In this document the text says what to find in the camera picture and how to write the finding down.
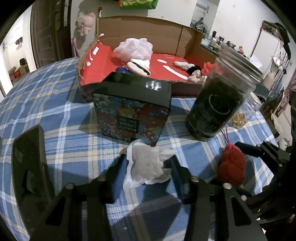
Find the red plush keychain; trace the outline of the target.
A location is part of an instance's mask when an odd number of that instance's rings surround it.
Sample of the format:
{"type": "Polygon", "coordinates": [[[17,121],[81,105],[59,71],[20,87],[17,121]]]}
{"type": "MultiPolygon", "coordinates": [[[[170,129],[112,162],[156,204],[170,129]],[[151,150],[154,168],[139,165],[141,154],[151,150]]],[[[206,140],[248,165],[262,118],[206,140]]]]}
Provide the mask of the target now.
{"type": "Polygon", "coordinates": [[[245,180],[246,161],[243,152],[234,144],[227,144],[218,168],[218,177],[227,183],[240,186],[245,180]]]}

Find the white tissue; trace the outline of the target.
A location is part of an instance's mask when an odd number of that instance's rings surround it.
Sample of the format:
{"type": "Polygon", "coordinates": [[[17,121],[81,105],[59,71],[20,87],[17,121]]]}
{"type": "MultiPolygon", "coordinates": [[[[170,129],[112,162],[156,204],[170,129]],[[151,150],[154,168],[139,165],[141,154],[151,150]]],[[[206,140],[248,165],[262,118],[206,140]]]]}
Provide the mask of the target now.
{"type": "Polygon", "coordinates": [[[142,140],[133,141],[126,148],[128,166],[123,189],[168,181],[171,178],[171,168],[165,167],[165,161],[176,153],[177,151],[171,148],[151,147],[142,140]]]}

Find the cream crochet scrunchie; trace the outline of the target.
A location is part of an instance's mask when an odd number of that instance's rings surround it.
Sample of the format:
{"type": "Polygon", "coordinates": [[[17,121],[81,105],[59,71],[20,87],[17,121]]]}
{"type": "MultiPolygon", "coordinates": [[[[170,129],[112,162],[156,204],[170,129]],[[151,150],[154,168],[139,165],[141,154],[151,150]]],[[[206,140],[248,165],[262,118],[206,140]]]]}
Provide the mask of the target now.
{"type": "Polygon", "coordinates": [[[188,80],[192,83],[204,85],[206,82],[207,76],[202,75],[201,70],[195,70],[191,76],[188,77],[188,80]]]}

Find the black scrunchie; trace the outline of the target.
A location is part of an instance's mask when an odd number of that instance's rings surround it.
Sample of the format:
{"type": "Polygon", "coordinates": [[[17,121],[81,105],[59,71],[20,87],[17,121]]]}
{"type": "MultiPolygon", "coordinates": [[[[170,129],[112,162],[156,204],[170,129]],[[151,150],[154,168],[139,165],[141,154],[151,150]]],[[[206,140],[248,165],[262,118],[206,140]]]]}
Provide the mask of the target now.
{"type": "Polygon", "coordinates": [[[187,72],[189,75],[192,75],[193,72],[196,71],[196,70],[201,71],[201,67],[198,66],[198,65],[195,65],[195,66],[190,67],[188,70],[186,70],[186,72],[187,72]]]}

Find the blue cloth roll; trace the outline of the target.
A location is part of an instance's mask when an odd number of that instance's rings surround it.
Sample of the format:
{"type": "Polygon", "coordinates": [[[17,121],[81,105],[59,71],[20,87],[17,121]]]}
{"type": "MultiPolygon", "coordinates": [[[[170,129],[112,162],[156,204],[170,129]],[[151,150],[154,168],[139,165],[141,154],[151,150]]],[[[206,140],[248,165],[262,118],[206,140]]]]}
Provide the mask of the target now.
{"type": "Polygon", "coordinates": [[[130,71],[128,71],[125,67],[118,67],[116,68],[116,73],[124,73],[124,74],[132,74],[130,71]]]}

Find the white fluffy scrunchie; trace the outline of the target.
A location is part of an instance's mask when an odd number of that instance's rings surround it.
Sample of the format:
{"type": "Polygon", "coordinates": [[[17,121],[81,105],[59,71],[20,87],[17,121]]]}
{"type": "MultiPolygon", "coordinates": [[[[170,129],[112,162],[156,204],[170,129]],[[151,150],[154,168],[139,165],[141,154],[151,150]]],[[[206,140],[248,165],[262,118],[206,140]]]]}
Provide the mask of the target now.
{"type": "Polygon", "coordinates": [[[188,70],[188,69],[195,66],[194,64],[190,64],[190,63],[187,63],[187,62],[180,62],[180,61],[175,61],[174,65],[176,67],[178,67],[178,68],[183,69],[183,70],[188,70]]]}

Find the beige powder puff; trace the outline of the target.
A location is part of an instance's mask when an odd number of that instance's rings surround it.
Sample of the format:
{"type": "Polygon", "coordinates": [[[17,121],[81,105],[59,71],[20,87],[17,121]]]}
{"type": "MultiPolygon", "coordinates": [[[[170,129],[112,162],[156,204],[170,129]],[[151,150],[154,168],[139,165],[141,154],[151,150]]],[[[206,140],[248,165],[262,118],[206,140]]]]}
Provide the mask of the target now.
{"type": "Polygon", "coordinates": [[[129,72],[142,77],[149,77],[151,75],[147,69],[132,61],[126,64],[126,68],[129,72]]]}

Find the white bath pouf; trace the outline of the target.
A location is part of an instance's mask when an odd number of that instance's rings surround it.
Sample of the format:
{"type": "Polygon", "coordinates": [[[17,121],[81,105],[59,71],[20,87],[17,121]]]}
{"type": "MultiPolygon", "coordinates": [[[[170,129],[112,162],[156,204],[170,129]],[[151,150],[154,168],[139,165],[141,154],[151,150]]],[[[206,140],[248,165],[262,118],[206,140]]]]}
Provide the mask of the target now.
{"type": "Polygon", "coordinates": [[[113,52],[117,58],[129,62],[132,59],[150,60],[153,54],[152,49],[153,45],[146,38],[128,38],[124,42],[120,42],[113,52]]]}

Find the red foam net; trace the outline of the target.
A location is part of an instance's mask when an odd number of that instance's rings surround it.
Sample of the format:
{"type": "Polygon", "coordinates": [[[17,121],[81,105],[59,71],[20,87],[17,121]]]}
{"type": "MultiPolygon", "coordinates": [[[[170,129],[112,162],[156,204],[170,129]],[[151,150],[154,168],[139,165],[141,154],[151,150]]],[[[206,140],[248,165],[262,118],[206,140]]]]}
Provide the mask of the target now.
{"type": "Polygon", "coordinates": [[[211,69],[215,66],[215,64],[211,64],[210,62],[206,62],[201,69],[201,73],[203,76],[208,76],[211,69]]]}

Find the small glass jar gold beads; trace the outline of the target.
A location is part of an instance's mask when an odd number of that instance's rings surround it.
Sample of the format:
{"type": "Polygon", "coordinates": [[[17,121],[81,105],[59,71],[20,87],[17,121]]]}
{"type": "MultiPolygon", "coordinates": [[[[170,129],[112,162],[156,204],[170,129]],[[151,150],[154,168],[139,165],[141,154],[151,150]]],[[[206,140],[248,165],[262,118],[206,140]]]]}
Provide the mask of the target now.
{"type": "Polygon", "coordinates": [[[237,130],[241,129],[256,114],[261,105],[259,98],[253,92],[250,92],[248,99],[230,120],[230,125],[237,130]]]}

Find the large glass jar metal lid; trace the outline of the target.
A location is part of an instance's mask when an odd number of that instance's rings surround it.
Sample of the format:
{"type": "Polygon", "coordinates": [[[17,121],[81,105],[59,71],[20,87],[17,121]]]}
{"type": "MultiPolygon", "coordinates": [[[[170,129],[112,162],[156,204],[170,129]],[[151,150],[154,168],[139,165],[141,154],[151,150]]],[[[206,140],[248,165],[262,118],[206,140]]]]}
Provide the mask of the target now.
{"type": "Polygon", "coordinates": [[[215,137],[255,90],[262,75],[242,54],[223,44],[187,115],[189,133],[200,141],[215,137]]]}

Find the black floral box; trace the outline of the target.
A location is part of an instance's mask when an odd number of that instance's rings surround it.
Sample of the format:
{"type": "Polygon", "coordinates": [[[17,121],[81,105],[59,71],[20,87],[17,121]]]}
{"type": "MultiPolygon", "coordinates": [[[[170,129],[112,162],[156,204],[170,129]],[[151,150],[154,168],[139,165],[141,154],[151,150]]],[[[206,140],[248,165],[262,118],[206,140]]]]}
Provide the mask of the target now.
{"type": "Polygon", "coordinates": [[[171,84],[112,72],[97,85],[92,100],[103,135],[154,147],[171,111],[171,84]]]}

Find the black phone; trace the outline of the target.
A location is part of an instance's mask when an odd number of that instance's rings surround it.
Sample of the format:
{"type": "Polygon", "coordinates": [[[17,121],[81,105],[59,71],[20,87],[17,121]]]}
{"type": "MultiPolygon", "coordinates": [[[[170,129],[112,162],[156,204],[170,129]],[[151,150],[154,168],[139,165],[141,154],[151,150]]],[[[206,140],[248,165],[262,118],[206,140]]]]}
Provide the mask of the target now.
{"type": "Polygon", "coordinates": [[[47,167],[44,130],[35,125],[12,145],[12,179],[16,203],[29,235],[55,197],[47,167]]]}

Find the bottles on side table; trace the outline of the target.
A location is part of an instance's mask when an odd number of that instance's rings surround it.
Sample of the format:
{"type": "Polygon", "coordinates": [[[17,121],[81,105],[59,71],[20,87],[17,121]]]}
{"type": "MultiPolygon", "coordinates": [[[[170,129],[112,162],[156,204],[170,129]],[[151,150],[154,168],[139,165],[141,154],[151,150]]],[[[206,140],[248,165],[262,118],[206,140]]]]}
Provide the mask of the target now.
{"type": "Polygon", "coordinates": [[[191,20],[190,27],[197,31],[197,39],[194,42],[194,48],[200,48],[209,51],[211,54],[218,56],[222,46],[229,47],[234,51],[246,57],[242,46],[236,46],[230,41],[226,41],[224,37],[218,36],[216,31],[208,33],[208,26],[204,23],[204,18],[199,20],[191,20]]]}

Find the red cardboard box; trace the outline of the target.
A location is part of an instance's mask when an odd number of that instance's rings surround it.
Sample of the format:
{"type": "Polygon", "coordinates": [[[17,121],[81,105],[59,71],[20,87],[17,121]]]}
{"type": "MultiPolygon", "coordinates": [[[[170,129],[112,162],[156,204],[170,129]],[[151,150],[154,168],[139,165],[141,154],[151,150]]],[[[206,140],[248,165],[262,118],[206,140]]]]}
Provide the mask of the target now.
{"type": "Polygon", "coordinates": [[[92,101],[92,92],[107,75],[132,62],[141,73],[171,83],[174,97],[195,97],[202,84],[188,78],[176,61],[203,67],[216,56],[201,46],[204,35],[184,25],[140,16],[112,16],[97,23],[97,38],[76,64],[80,94],[92,101]]]}

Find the brown wooden door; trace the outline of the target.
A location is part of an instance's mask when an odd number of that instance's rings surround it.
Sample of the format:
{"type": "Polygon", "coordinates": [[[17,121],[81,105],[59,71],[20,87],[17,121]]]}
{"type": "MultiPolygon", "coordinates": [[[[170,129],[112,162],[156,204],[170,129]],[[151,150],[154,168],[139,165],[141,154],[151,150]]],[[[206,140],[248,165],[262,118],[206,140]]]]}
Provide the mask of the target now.
{"type": "Polygon", "coordinates": [[[36,67],[73,57],[69,0],[37,0],[31,11],[31,42],[36,67]]]}

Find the green tote bag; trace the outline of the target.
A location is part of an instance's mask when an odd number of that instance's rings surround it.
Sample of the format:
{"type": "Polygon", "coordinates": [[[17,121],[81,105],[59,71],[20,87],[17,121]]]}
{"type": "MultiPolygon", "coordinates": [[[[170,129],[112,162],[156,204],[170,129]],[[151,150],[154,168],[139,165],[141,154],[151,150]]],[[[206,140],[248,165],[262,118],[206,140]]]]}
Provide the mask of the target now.
{"type": "Polygon", "coordinates": [[[121,9],[156,9],[158,0],[134,0],[134,1],[119,1],[118,6],[121,9]]]}

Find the pink plush on wall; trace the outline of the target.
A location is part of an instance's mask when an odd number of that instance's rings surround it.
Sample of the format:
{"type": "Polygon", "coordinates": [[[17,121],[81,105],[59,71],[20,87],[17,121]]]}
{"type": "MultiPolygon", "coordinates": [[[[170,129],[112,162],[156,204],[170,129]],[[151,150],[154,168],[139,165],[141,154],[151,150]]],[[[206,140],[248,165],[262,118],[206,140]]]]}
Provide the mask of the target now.
{"type": "Polygon", "coordinates": [[[81,15],[76,20],[76,26],[78,27],[78,33],[80,37],[87,36],[91,27],[94,24],[95,13],[88,15],[81,15]]]}

